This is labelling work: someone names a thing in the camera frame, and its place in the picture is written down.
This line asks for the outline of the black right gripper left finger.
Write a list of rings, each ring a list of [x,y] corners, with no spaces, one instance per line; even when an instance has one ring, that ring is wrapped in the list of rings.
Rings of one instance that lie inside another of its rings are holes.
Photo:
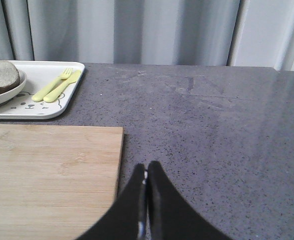
[[[147,216],[147,172],[137,164],[108,211],[79,240],[144,240]]]

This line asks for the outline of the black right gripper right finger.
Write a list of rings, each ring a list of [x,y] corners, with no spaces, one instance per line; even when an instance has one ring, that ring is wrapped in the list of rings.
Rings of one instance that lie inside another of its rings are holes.
[[[228,240],[181,196],[160,162],[148,166],[148,203],[153,240]]]

